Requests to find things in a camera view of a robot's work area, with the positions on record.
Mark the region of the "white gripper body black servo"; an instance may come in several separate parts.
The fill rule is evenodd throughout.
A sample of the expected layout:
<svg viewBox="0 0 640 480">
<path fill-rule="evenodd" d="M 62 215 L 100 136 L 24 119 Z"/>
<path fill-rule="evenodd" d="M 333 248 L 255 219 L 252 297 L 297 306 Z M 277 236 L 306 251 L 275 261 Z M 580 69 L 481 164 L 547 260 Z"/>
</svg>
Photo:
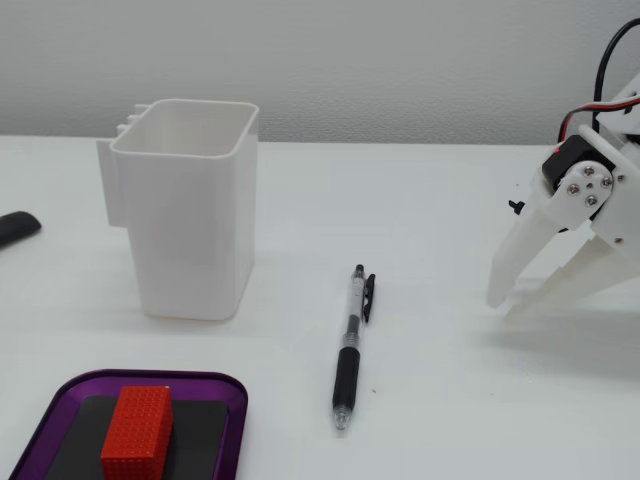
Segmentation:
<svg viewBox="0 0 640 480">
<path fill-rule="evenodd" d="M 603 164 L 613 177 L 611 195 L 586 222 L 595 236 L 639 257 L 639 143 L 631 140 L 618 148 L 583 125 L 558 145 L 541 171 L 556 188 L 569 168 L 582 161 Z"/>
</svg>

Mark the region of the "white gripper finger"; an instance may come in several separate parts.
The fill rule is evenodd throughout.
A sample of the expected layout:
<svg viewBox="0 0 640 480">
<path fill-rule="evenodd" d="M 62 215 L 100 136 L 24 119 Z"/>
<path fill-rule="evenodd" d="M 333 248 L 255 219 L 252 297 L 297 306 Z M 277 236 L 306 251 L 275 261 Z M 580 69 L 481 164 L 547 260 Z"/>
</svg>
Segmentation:
<svg viewBox="0 0 640 480">
<path fill-rule="evenodd" d="M 638 276 L 638 256 L 626 255 L 594 236 L 538 290 L 512 306 L 507 317 L 534 317 L 563 309 Z"/>
<path fill-rule="evenodd" d="M 595 161 L 574 164 L 554 188 L 537 170 L 518 218 L 494 254 L 486 301 L 500 306 L 516 279 L 561 230 L 577 230 L 609 198 L 612 174 Z"/>
</svg>

